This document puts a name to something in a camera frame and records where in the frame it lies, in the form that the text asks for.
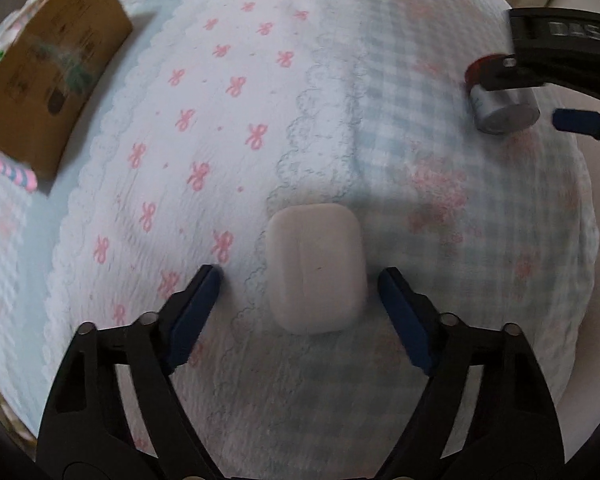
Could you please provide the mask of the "open cardboard box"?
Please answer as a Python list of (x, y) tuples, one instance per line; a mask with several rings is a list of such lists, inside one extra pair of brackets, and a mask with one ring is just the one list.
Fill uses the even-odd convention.
[(0, 33), (0, 172), (55, 177), (82, 108), (133, 26), (120, 0), (30, 0)]

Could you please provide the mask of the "red silver cream jar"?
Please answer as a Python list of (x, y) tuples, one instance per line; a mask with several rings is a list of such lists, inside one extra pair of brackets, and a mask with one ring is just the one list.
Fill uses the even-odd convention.
[(514, 60), (497, 53), (472, 62), (465, 72), (465, 89), (476, 128), (492, 136), (505, 136), (532, 127), (540, 118), (535, 94), (530, 88), (486, 90), (481, 82), (489, 68), (507, 68)]

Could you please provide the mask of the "white earbuds case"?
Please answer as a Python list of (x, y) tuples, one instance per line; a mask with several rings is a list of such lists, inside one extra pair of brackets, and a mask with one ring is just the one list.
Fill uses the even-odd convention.
[(358, 219), (338, 204), (291, 206), (265, 230), (268, 305), (295, 335), (339, 332), (362, 315), (366, 260)]

